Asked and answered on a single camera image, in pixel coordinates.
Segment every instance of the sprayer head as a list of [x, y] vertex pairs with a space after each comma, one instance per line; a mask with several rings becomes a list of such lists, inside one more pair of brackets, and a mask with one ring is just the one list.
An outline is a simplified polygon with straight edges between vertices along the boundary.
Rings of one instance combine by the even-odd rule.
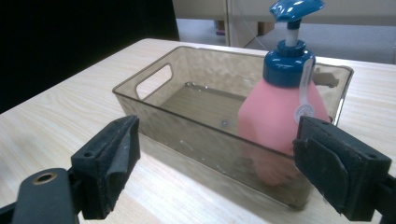
[[280, 0], [270, 7], [276, 21], [297, 21], [324, 7], [321, 0]]

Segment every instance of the spray bottle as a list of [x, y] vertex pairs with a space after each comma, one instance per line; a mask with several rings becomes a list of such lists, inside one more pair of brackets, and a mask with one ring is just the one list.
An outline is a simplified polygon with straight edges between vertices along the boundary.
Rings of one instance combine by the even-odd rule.
[[[263, 79], [238, 111], [241, 137], [293, 155], [292, 141], [297, 136], [300, 116], [329, 121], [323, 101], [311, 80], [315, 56], [305, 48], [305, 42], [298, 39], [302, 17], [323, 6], [320, 0], [280, 0], [270, 7], [276, 21], [287, 23], [287, 36], [278, 42], [277, 49], [265, 56]], [[284, 175], [293, 175], [285, 174], [289, 171], [282, 167], [277, 167], [277, 171], [268, 170], [270, 164], [279, 166], [281, 163], [271, 161], [268, 153], [265, 158], [260, 152], [245, 153], [253, 160], [259, 178], [269, 185], [281, 184], [285, 180]]]

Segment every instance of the translucent storage tray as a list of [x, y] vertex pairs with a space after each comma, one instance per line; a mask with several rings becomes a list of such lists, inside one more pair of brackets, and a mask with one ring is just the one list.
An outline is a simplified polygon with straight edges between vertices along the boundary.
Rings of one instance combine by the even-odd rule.
[[[139, 131], [173, 150], [296, 209], [312, 186], [293, 158], [238, 136], [237, 112], [262, 78], [263, 57], [212, 49], [176, 48], [114, 88]], [[317, 64], [313, 75], [336, 124], [352, 70]], [[253, 164], [251, 155], [260, 157]], [[268, 179], [256, 175], [259, 168]]]

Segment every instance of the bottle label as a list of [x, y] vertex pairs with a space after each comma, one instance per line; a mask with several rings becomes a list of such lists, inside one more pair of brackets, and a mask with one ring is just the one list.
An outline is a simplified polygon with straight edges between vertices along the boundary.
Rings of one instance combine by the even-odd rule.
[[300, 116], [315, 116], [314, 107], [308, 102], [308, 85], [312, 77], [312, 67], [314, 65], [314, 59], [308, 59], [304, 63], [304, 69], [300, 81], [300, 106], [294, 113], [294, 120], [299, 123]]

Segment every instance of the water droplet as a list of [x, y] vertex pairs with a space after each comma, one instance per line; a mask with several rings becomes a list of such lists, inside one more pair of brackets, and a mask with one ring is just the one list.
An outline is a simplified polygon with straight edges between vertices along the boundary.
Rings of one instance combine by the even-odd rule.
[[190, 146], [188, 143], [186, 143], [185, 141], [180, 140], [179, 143], [180, 143], [181, 145], [183, 145], [183, 146], [186, 146], [189, 150], [194, 151], [194, 148], [191, 147], [191, 146]]
[[251, 80], [250, 78], [244, 77], [244, 78], [242, 78], [242, 80], [243, 80], [243, 82], [244, 82], [244, 84], [246, 86], [253, 86], [254, 85], [254, 81]]
[[227, 174], [227, 172], [225, 172], [225, 170], [223, 170], [219, 165], [216, 165], [216, 167], [218, 167], [219, 171], [220, 171], [222, 174]]
[[193, 86], [194, 83], [193, 82], [186, 82], [184, 83], [184, 86], [189, 87], [189, 86]]
[[227, 127], [228, 126], [228, 120], [222, 120], [221, 121], [221, 126], [223, 126], [223, 127]]

